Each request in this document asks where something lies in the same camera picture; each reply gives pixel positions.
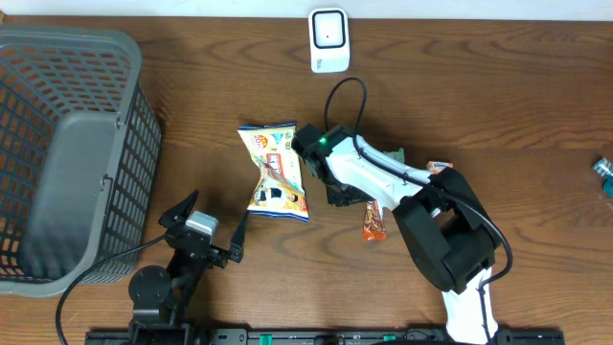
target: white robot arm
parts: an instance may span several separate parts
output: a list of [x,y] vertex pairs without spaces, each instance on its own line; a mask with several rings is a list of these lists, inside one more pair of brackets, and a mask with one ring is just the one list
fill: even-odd
[[[376,199],[392,210],[417,267],[443,292],[449,335],[457,342],[487,343],[477,288],[491,275],[493,251],[499,240],[473,214],[465,213],[461,205],[433,195],[398,175],[459,194],[472,201],[484,215],[476,196],[458,172],[445,169],[434,175],[411,168],[374,149],[361,136],[356,135],[355,140],[361,152],[346,128],[337,126],[324,135],[307,125],[296,133],[292,148],[311,173],[326,183],[329,203],[343,206]],[[375,164],[363,155],[368,155]],[[432,218],[449,210],[456,216],[439,229]],[[493,337],[498,325],[491,312],[487,286],[485,294],[488,332]]]

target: small bottle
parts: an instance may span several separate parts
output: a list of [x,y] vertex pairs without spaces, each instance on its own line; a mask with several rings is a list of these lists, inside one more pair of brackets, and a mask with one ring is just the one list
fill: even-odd
[[592,168],[596,171],[596,173],[599,173],[600,176],[606,179],[602,188],[604,189],[605,193],[613,197],[613,164],[611,164],[611,162],[609,162],[606,158],[603,158],[596,162]]

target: wood grain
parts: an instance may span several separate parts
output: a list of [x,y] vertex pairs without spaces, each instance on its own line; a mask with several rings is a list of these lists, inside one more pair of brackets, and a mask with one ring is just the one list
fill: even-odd
[[[142,82],[165,121],[145,240],[159,215],[197,188],[197,208],[220,219],[227,245],[257,180],[240,124],[322,125],[334,84],[369,84],[363,134],[407,160],[453,161],[515,253],[492,287],[496,318],[556,327],[568,344],[613,342],[613,199],[591,170],[613,157],[613,24],[353,20],[352,65],[309,69],[307,23],[294,19],[17,17],[9,23],[121,30],[142,50]],[[357,86],[339,90],[332,121],[352,124]],[[304,176],[311,221],[253,217],[241,264],[209,272],[190,314],[203,324],[252,328],[403,328],[445,322],[440,293],[390,237],[361,240],[363,206],[336,209]],[[497,268],[504,264],[498,253]],[[158,244],[139,266],[166,265]],[[128,279],[83,286],[64,309],[71,343],[92,328],[124,328]],[[57,298],[1,296],[0,336],[56,341]]]

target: green connector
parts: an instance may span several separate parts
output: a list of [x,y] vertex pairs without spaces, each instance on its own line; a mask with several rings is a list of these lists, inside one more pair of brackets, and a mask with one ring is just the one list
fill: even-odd
[[272,345],[272,335],[260,335],[260,345]]

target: gray plastic basket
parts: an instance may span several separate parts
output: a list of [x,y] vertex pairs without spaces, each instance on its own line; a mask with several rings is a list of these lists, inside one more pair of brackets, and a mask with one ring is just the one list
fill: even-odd
[[0,25],[0,293],[60,293],[140,243],[161,142],[141,61],[118,32]]

